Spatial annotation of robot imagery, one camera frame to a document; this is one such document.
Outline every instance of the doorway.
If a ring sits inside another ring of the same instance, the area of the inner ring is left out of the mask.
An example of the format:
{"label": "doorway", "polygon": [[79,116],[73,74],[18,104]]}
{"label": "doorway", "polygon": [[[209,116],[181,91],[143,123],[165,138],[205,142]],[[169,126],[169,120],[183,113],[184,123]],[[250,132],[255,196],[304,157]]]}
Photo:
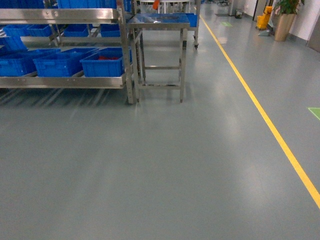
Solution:
{"label": "doorway", "polygon": [[313,32],[307,46],[320,53],[320,16],[316,21]]}

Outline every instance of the yellow stripe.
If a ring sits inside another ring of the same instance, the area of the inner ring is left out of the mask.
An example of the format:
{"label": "yellow stripe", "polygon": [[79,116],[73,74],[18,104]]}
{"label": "yellow stripe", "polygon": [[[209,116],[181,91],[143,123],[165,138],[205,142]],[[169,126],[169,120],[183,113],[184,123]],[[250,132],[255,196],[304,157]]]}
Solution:
{"label": "yellow stripe", "polygon": [[317,191],[317,189],[315,188],[314,184],[311,182],[310,178],[308,177],[308,175],[305,173],[305,171],[301,167],[300,163],[298,162],[298,160],[296,159],[296,157],[294,156],[294,154],[292,153],[292,151],[290,150],[290,148],[286,144],[285,140],[280,135],[280,133],[277,130],[277,128],[275,127],[275,125],[272,123],[272,121],[269,118],[269,116],[267,115],[266,111],[263,109],[263,107],[261,106],[261,104],[257,100],[256,96],[254,95],[254,93],[251,91],[250,87],[248,86],[248,84],[246,83],[244,78],[241,76],[240,72],[238,71],[238,69],[236,68],[234,63],[231,61],[230,57],[227,55],[227,53],[224,50],[224,48],[221,46],[220,42],[218,41],[218,39],[216,38],[216,36],[214,35],[212,30],[208,26],[207,22],[204,20],[204,18],[201,15],[200,15],[200,18],[202,19],[204,25],[206,26],[206,28],[210,32],[211,36],[213,37],[214,41],[216,42],[216,44],[220,48],[220,50],[223,53],[224,57],[229,62],[230,66],[232,67],[232,69],[234,71],[234,73],[236,74],[236,76],[238,77],[240,82],[242,83],[244,89],[246,90],[246,92],[250,96],[251,100],[253,101],[255,107],[258,109],[259,113],[263,117],[265,123],[268,125],[268,127],[271,130],[272,134],[274,135],[275,139],[278,141],[280,147],[282,148],[282,150],[284,151],[285,155],[289,159],[289,161],[292,164],[294,170],[299,175],[301,181],[303,182],[303,184],[305,185],[306,189],[309,191],[311,197],[315,201],[316,205],[320,209],[320,194]]}

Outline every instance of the wall baseboard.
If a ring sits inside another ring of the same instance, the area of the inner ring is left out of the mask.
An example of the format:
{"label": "wall baseboard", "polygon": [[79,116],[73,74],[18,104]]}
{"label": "wall baseboard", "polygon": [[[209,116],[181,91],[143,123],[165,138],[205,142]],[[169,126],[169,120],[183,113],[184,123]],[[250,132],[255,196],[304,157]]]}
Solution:
{"label": "wall baseboard", "polygon": [[304,46],[307,46],[308,44],[308,41],[307,40],[304,40],[296,35],[293,35],[291,33],[289,33],[288,37],[287,37],[289,40],[297,43],[297,44],[300,44],[300,45],[304,45]]}

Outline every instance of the green floor marker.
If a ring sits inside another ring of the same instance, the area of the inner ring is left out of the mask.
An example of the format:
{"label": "green floor marker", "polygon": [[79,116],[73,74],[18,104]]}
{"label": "green floor marker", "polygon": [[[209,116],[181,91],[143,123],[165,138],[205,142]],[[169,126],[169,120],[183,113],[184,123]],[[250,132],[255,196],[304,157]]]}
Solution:
{"label": "green floor marker", "polygon": [[227,21],[222,21],[221,24],[226,27],[232,27],[231,23]]}
{"label": "green floor marker", "polygon": [[320,120],[320,108],[319,107],[309,107],[308,108],[312,114]]}

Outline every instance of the blue plastic crate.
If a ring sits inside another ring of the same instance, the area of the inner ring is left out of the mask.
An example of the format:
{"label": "blue plastic crate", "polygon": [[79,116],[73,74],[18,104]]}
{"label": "blue plastic crate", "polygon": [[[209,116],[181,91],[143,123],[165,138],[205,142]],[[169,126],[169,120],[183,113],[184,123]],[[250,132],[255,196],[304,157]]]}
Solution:
{"label": "blue plastic crate", "polygon": [[24,37],[29,36],[29,32],[27,28],[29,28],[31,25],[29,24],[21,24],[21,25],[14,25],[10,24],[3,28],[3,31],[7,36],[13,36],[13,37]]}
{"label": "blue plastic crate", "polygon": [[186,16],[190,22],[190,27],[191,28],[196,28],[197,27],[197,20],[198,16],[193,14],[193,13],[186,13]]}
{"label": "blue plastic crate", "polygon": [[[98,60],[100,56],[117,60]],[[122,53],[119,51],[98,52],[80,61],[86,77],[120,77],[124,73]]]}
{"label": "blue plastic crate", "polygon": [[33,61],[39,77],[71,77],[83,69],[83,58],[81,53],[59,52]]}
{"label": "blue plastic crate", "polygon": [[124,10],[131,13],[131,0],[124,0]]}
{"label": "blue plastic crate", "polygon": [[60,9],[116,9],[116,0],[57,0]]}
{"label": "blue plastic crate", "polygon": [[63,51],[64,54],[82,54],[83,58],[86,58],[99,50],[98,47],[75,47],[69,50]]}
{"label": "blue plastic crate", "polygon": [[0,9],[43,9],[43,0],[0,0]]}
{"label": "blue plastic crate", "polygon": [[27,51],[27,47],[19,36],[0,37],[0,56]]}
{"label": "blue plastic crate", "polygon": [[89,35],[86,24],[71,24],[63,32],[65,37],[87,37]]}
{"label": "blue plastic crate", "polygon": [[0,57],[0,76],[19,77],[36,71],[33,59],[51,55],[59,49],[38,49]]}
{"label": "blue plastic crate", "polygon": [[[107,48],[101,49],[99,52],[100,53],[104,53],[104,52],[120,52],[121,54],[123,54],[122,47],[107,47]],[[130,63],[132,63],[132,51],[131,51],[130,47],[129,47],[129,55],[130,55]]]}
{"label": "blue plastic crate", "polygon": [[21,9],[20,0],[0,0],[0,9]]}
{"label": "blue plastic crate", "polygon": [[120,37],[119,24],[101,24],[102,37]]}
{"label": "blue plastic crate", "polygon": [[51,27],[47,24],[35,24],[27,28],[30,36],[49,37],[52,35]]}
{"label": "blue plastic crate", "polygon": [[44,9],[43,0],[20,0],[23,9]]}

